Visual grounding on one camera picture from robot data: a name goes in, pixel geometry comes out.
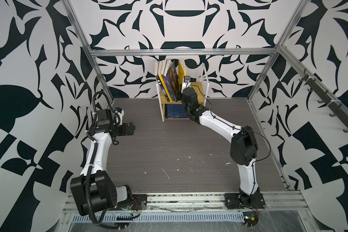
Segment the blue book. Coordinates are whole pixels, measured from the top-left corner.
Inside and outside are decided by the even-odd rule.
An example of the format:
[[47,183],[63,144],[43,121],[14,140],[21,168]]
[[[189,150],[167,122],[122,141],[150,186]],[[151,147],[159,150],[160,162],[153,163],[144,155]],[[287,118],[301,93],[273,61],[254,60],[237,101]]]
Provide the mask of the blue book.
[[166,104],[164,106],[165,119],[187,119],[188,115],[181,104]]

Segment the yellow cartoon book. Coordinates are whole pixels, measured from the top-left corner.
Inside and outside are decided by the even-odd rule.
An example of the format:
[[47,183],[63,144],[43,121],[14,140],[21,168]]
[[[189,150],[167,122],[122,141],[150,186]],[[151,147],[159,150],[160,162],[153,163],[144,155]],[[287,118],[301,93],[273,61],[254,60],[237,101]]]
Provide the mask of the yellow cartoon book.
[[160,86],[162,88],[163,94],[167,100],[167,102],[171,102],[171,96],[166,88],[164,79],[163,79],[163,74],[164,74],[164,68],[166,65],[166,61],[159,61],[159,67],[158,67],[158,75],[159,75],[159,80],[160,80]]
[[179,87],[181,92],[183,92],[183,83],[184,77],[187,75],[187,67],[184,60],[178,60],[178,78],[179,78]]

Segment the dark portrait book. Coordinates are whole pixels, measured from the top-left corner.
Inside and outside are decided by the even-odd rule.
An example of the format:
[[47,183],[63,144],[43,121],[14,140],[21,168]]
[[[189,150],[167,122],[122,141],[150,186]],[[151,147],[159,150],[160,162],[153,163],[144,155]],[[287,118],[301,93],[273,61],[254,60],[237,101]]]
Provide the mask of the dark portrait book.
[[176,71],[176,66],[173,61],[171,60],[166,61],[164,74],[166,77],[166,87],[169,91],[172,101],[173,102],[179,101],[179,97],[177,96],[177,93],[179,91],[179,80],[178,80],[178,75]]
[[177,101],[177,72],[175,64],[171,60],[165,60],[162,62],[161,76],[163,78],[169,100],[172,102]]

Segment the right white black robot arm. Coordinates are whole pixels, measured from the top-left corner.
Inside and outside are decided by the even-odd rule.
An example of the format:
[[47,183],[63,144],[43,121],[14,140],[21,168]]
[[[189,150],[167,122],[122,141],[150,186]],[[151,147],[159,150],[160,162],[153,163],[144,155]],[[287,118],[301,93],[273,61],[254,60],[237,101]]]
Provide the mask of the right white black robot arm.
[[182,92],[182,105],[189,119],[208,127],[230,142],[230,156],[237,164],[240,187],[239,193],[226,193],[225,206],[228,209],[262,209],[265,200],[256,179],[258,145],[250,126],[238,126],[217,116],[211,109],[200,104],[193,88]]

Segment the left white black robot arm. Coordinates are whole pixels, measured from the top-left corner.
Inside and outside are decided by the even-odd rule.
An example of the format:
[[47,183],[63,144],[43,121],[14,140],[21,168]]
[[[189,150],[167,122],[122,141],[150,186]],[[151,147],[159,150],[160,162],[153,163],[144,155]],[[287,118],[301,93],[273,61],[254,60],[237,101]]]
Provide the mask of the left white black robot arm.
[[126,209],[133,202],[128,185],[115,186],[106,171],[106,162],[111,145],[119,144],[116,137],[133,135],[135,126],[132,122],[124,123],[124,111],[119,107],[113,108],[111,103],[106,109],[98,110],[95,102],[101,95],[106,96],[106,93],[98,91],[92,98],[92,123],[86,130],[86,136],[91,140],[90,149],[80,176],[71,180],[70,188],[81,216],[88,216],[97,227],[122,230],[138,216],[131,215],[126,219],[126,223],[103,223],[108,210]]

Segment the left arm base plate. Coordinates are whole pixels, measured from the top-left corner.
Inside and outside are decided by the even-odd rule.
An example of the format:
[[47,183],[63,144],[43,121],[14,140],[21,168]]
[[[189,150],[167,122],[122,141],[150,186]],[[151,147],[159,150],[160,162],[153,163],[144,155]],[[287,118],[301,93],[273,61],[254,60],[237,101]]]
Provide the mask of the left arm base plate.
[[147,194],[133,194],[122,202],[118,203],[118,207],[121,209],[141,210],[147,206],[148,195]]

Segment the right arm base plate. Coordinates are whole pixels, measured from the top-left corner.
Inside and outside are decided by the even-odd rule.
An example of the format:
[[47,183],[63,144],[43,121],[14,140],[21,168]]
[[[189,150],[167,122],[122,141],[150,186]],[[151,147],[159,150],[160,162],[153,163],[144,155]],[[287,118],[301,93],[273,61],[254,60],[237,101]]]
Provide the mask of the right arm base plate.
[[228,209],[264,209],[265,206],[264,197],[259,192],[255,192],[251,196],[245,193],[225,193],[224,198],[225,206]]

